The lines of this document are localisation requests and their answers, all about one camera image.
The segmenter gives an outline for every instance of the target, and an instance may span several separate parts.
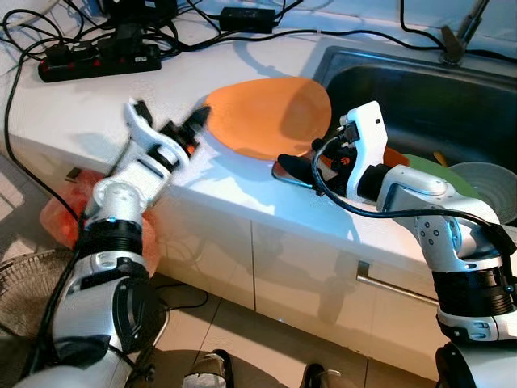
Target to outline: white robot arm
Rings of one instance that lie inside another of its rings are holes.
[[[383,165],[387,137],[377,102],[352,109],[340,123],[341,133],[313,159],[317,188],[345,210],[393,217],[420,243],[439,299],[437,321],[452,341],[436,354],[442,386],[517,384],[517,294],[510,263],[515,244],[492,208],[441,178]],[[347,197],[375,202],[377,213],[348,204],[323,182],[317,160],[335,142],[357,151]]]
[[[17,388],[121,388],[134,372],[134,360],[160,336],[167,313],[141,256],[141,215],[173,171],[188,165],[208,114],[209,107],[200,108],[180,127],[169,122],[156,132],[143,102],[124,106],[131,138],[143,152],[95,185],[81,217],[73,270],[55,291],[61,298],[53,319],[42,324],[44,335],[51,329],[59,366],[44,368],[53,352],[37,343]]]

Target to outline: white cabinet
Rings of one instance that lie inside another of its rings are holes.
[[[373,263],[370,276],[436,298],[431,271],[426,276]],[[438,379],[436,349],[448,342],[436,322],[436,306],[378,289],[369,356],[432,380]]]
[[[158,271],[254,309],[251,224],[164,192],[153,210],[162,259]]]
[[[431,273],[372,262],[324,243],[253,224],[257,311],[344,347],[436,380],[435,351],[448,339],[436,307],[359,283],[358,262],[369,276],[436,297]]]
[[[358,257],[255,222],[253,248],[259,313],[369,353],[376,290],[355,281]]]

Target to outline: cabinet handle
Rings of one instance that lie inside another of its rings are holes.
[[[370,270],[369,263],[365,263],[364,261],[359,261],[359,264],[357,264],[357,275],[355,276],[355,279],[359,283],[365,283],[366,285],[372,285],[379,289],[387,289],[389,291],[393,291],[394,293],[399,293],[406,297],[412,297],[413,299],[416,299],[417,301],[425,302],[425,303],[428,303],[433,306],[439,306],[438,301],[436,299],[433,299],[432,297],[427,297],[425,295],[422,295],[421,293],[415,293],[408,289],[403,289],[402,287],[398,287],[396,285],[391,285],[390,283],[386,283],[385,281],[370,277],[368,275],[369,270]]]

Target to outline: kitchen sink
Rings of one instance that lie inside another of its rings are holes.
[[[329,47],[314,79],[327,90],[332,121],[376,100],[388,146],[450,165],[492,162],[517,172],[517,79],[424,61]]]

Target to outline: white countertop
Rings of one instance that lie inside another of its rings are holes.
[[[187,42],[210,36],[197,17],[186,19],[180,22],[179,30]],[[155,72],[50,84],[39,80],[36,63],[30,61],[23,69],[11,110],[13,143],[80,167],[106,171],[128,136],[122,107],[129,97],[144,99],[158,125],[166,118],[181,122],[219,87],[256,78],[311,78],[325,48],[331,45],[430,61],[437,56],[366,36],[286,36],[260,43],[229,42],[198,53],[182,53],[164,61],[162,69]],[[506,75],[514,71],[510,66],[475,58],[469,58],[464,65]],[[0,78],[2,110],[13,75],[11,71]],[[235,154],[205,133],[189,168],[173,178],[169,194],[311,236],[354,255],[416,272],[427,270],[420,247],[409,231],[391,220],[348,214],[308,189],[281,183],[272,178],[271,166],[272,162]]]

